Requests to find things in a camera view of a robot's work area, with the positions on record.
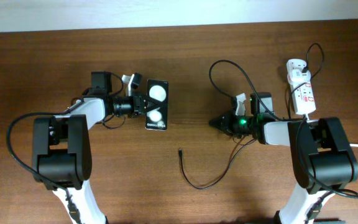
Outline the black Galaxy flip phone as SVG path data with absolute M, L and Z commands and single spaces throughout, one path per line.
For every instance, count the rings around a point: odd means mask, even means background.
M 168 82 L 164 80 L 147 80 L 145 128 L 165 131 L 168 128 Z

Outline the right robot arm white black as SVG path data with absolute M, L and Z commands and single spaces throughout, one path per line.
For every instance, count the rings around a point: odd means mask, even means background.
M 338 118 L 275 121 L 268 92 L 250 96 L 251 114 L 245 114 L 245 95 L 232 98 L 232 110 L 211 119 L 209 125 L 228 136 L 265 145 L 288 146 L 296 185 L 274 223 L 314 223 L 333 196 L 358 199 L 346 185 L 358 178 L 358 163 Z

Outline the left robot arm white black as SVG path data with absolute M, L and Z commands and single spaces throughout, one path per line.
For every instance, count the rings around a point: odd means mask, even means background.
M 139 73 L 119 77 L 121 89 L 112 91 L 111 72 L 92 72 L 91 87 L 63 114 L 40 116 L 34 121 L 32 168 L 35 180 L 51 180 L 45 187 L 56 195 L 72 223 L 107 223 L 90 186 L 92 155 L 89 130 L 109 118 L 145 116 L 145 128 L 167 129 L 168 82 L 147 81 L 139 93 Z

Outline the white USB charger adapter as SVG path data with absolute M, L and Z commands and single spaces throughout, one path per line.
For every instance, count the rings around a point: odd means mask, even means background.
M 287 80 L 289 84 L 308 82 L 311 79 L 311 73 L 308 69 L 304 72 L 306 61 L 302 59 L 290 59 L 287 64 Z

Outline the white power strip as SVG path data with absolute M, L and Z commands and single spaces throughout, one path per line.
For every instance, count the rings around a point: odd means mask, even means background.
M 316 110 L 311 82 L 293 82 L 288 78 L 295 114 L 310 114 Z

